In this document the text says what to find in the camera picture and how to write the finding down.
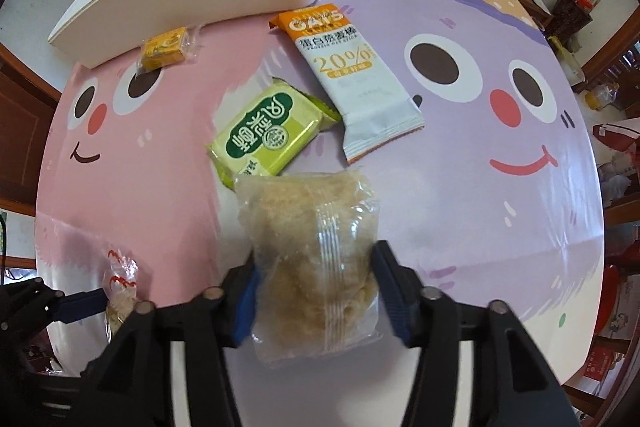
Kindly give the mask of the green rice cake packet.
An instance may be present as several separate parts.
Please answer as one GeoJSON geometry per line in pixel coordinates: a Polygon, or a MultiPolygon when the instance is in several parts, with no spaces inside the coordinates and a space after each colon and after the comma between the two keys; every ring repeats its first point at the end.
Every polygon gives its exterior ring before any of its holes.
{"type": "Polygon", "coordinates": [[[341,121],[320,98],[281,78],[233,117],[208,150],[219,179],[234,187],[237,176],[277,176],[319,133],[341,121]]]}

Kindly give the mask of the clear bag puffed snacks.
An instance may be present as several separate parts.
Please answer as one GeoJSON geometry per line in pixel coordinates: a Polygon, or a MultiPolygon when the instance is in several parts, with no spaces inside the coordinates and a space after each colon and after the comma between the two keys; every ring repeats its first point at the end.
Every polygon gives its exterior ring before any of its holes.
{"type": "Polygon", "coordinates": [[[348,170],[238,176],[234,191],[258,273],[258,359],[325,358],[378,338],[380,205],[369,180],[348,170]]]}

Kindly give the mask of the orange white oats bar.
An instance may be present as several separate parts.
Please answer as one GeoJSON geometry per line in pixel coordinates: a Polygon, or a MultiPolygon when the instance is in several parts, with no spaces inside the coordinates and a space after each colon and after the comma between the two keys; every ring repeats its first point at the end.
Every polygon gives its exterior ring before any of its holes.
{"type": "Polygon", "coordinates": [[[349,164],[424,127],[406,89],[337,6],[282,12],[269,26],[291,38],[340,113],[349,164]]]}

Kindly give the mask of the small yellow cube snack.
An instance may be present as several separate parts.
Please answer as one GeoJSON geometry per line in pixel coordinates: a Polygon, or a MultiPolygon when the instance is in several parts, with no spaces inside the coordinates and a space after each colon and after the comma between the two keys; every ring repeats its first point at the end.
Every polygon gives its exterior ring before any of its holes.
{"type": "Polygon", "coordinates": [[[201,26],[181,26],[146,39],[140,48],[138,72],[193,62],[198,56],[201,26]]]}

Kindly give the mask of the red lidded brown container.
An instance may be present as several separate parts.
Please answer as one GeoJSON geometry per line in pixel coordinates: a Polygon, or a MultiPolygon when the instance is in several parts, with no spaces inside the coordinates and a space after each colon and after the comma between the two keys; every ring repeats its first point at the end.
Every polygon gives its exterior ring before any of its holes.
{"type": "Polygon", "coordinates": [[[551,22],[546,26],[546,35],[558,38],[562,44],[592,22],[590,0],[556,0],[551,11],[551,22]]]}

